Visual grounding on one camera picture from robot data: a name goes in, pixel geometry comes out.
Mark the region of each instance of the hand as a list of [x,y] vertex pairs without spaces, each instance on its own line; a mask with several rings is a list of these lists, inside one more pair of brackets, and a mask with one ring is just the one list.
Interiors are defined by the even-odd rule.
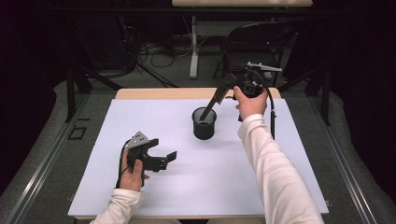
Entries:
[[122,156],[121,170],[124,172],[121,175],[120,189],[140,191],[142,188],[143,162],[136,160],[134,161],[134,168],[128,167],[128,152],[129,150],[126,149]]
[[267,108],[267,97],[268,92],[263,91],[262,94],[254,98],[247,98],[238,86],[233,87],[233,95],[238,101],[239,105],[236,106],[239,109],[241,119],[249,117],[254,114],[264,114],[265,108]]

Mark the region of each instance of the forearm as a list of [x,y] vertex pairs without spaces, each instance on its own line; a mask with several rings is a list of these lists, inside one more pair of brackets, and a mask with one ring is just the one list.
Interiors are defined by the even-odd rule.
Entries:
[[91,224],[128,223],[139,207],[144,192],[128,189],[113,189],[108,207]]
[[262,115],[246,118],[238,134],[256,173],[267,224],[322,223],[308,187],[272,138]]

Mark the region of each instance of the table surface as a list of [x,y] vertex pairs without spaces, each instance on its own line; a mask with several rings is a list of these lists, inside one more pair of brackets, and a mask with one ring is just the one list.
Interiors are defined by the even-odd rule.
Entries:
[[312,0],[172,0],[174,7],[311,7]]
[[[240,126],[234,108],[237,102],[224,99],[221,105],[214,106],[218,118],[211,139],[199,140],[192,133],[192,111],[206,106],[215,90],[120,90],[107,111],[68,215],[94,218],[106,208],[117,181],[121,147],[141,131],[150,139],[160,140],[158,146],[149,150],[150,156],[163,157],[177,151],[177,159],[169,163],[167,170],[147,172],[151,179],[142,188],[146,197],[134,217],[262,217],[264,210],[255,175],[236,134]],[[274,101],[276,141],[302,174],[319,211],[327,214],[287,104],[280,98]],[[269,120],[269,114],[267,111],[264,119]]]

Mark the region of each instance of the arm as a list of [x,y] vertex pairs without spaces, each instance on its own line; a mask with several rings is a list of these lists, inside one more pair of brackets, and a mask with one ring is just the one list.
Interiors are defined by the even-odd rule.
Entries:
[[121,170],[124,172],[121,175],[120,188],[113,189],[108,207],[91,224],[128,223],[139,207],[144,196],[144,192],[140,191],[143,163],[136,160],[134,169],[131,169],[127,164],[127,156],[128,150],[125,150],[122,157]]
[[234,94],[243,120],[238,135],[256,173],[266,223],[323,223],[303,178],[264,123],[267,93],[248,99],[235,88]]

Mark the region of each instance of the chair backrest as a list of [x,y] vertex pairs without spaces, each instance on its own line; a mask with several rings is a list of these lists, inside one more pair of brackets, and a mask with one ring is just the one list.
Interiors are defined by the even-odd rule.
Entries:
[[225,51],[261,50],[267,42],[289,41],[297,32],[295,22],[253,22],[232,30],[226,38]]

